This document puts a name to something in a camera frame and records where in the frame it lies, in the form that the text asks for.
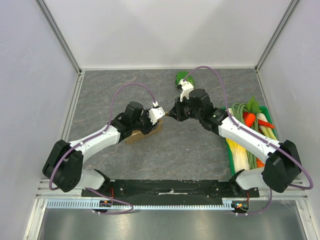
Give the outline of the brown cardboard express box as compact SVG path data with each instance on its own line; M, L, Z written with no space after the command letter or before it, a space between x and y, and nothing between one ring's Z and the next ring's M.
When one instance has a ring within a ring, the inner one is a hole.
M150 137L152 135L159 133L163 129L163 120L162 120L163 117L162 117L161 119L158 120L159 124L152 132L150 132L147 135L143 135L142 132L139 130L139 121L142 115L149 115L149 109L143 109L138 119L135 120L130 126L132 129L132 132L131 132L131 135L125 139L126 144L133 144L135 142L138 142L142 139L145 139L147 137Z

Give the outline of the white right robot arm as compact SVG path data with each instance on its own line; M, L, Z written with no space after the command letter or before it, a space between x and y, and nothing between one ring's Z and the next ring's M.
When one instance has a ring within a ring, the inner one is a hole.
M247 127L225 109L214 107L204 89L177 97L167 115L178 122L198 120L207 131L234 141L264 163L261 168L241 169L230 179L229 191L235 197L262 187L283 193L301 173L300 157L293 142L279 142Z

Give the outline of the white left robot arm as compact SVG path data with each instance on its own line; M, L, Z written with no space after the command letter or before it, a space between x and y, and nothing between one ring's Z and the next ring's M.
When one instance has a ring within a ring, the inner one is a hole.
M42 173L49 179L51 190L64 193L74 188L91 188L99 197L110 191L108 177L99 170L84 170L83 164L101 150L129 138L134 131L148 135L157 128L165 115L157 103L145 109L138 102L130 102L124 112L119 113L102 129L78 140L57 141L44 164Z

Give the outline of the green bok choy toy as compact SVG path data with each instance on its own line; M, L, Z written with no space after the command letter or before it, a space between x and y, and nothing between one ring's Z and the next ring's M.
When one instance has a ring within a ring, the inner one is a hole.
M188 71L179 71L176 76L175 76L175 86L178 90L182 90L182 85L180 84L180 81L183 80L187 75L189 74ZM194 78L190 75L187 79L187 82L192 84L192 86L195 86L195 80Z

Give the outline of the green long beans bundle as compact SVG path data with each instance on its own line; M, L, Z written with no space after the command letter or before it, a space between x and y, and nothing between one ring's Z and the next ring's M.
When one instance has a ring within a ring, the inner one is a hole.
M228 109L230 111L231 115L243 124L245 124L243 114L244 114L244 112L248 112L246 105L247 105L247 103L234 103L232 105L232 107ZM255 130L256 132L259 131L258 130L259 126L258 126L257 114L256 114L256 126L250 127L250 128ZM247 157L248 157L248 163L249 163L250 170L256 169L257 168L257 162L256 162L257 157L248 150L246 150L246 153L247 153Z

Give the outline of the orange carrot toy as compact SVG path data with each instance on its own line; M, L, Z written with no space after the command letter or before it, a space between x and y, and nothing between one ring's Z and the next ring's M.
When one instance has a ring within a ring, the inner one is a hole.
M243 119L247 127L254 128L256 126L256 115L254 113L244 112Z

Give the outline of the yellow napa cabbage toy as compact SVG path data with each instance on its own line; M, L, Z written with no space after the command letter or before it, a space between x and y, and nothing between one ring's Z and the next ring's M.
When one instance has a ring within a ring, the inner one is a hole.
M235 173L241 170L249 170L250 165L249 165L247 150L229 138L226 138L226 142L231 151L232 162L233 162Z

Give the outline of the green leaf vegetable toy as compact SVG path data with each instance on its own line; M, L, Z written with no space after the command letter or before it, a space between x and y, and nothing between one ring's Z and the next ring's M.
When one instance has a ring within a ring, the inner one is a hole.
M249 113L252 114L259 114L261 113L260 105L256 101L255 96L253 96L248 103L246 104L246 109L248 110Z

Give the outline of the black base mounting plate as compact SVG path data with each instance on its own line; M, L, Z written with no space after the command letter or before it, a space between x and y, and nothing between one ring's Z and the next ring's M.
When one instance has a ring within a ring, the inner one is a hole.
M223 198L259 198L259 190L242 190L216 179L202 180L109 180L97 190L108 197L139 204L219 204Z

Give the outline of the red chili pepper toy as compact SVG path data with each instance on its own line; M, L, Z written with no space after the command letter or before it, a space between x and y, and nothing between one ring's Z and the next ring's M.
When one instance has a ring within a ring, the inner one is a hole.
M270 128L270 129L274 129L275 126L267 121L258 119L258 125L262 126L262 127L266 127L266 128Z

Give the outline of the green plastic basket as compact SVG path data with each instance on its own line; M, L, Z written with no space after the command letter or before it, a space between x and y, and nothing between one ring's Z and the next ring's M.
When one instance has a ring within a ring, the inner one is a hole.
M255 121L252 122L251 128L267 138L277 140L275 126L272 123L268 108L260 106L259 109L260 113L255 115ZM252 170L265 166L259 158L228 138L226 139L226 146L232 175L240 170Z

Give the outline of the green celery toy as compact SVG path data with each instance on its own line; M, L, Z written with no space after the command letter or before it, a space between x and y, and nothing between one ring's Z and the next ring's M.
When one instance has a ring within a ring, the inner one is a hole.
M268 122L266 116L263 113L258 113L257 114L257 119L263 120ZM268 128L268 127L264 127L264 126L258 126L260 131L268 138L273 139L273 140L277 140L276 135L273 132L273 129Z

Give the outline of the orange pumpkin toy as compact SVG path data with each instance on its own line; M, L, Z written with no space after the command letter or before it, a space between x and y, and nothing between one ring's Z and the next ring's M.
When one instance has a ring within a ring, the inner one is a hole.
M265 164L258 158L256 159L256 165L258 168L263 168L265 166Z

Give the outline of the aluminium frame rail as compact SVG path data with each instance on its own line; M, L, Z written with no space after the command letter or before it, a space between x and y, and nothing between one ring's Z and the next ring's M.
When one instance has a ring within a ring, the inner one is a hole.
M51 199L104 199L79 187L50 191L41 180L25 230L26 240L317 240L307 192L255 187L258 198L223 198L234 210L51 209Z

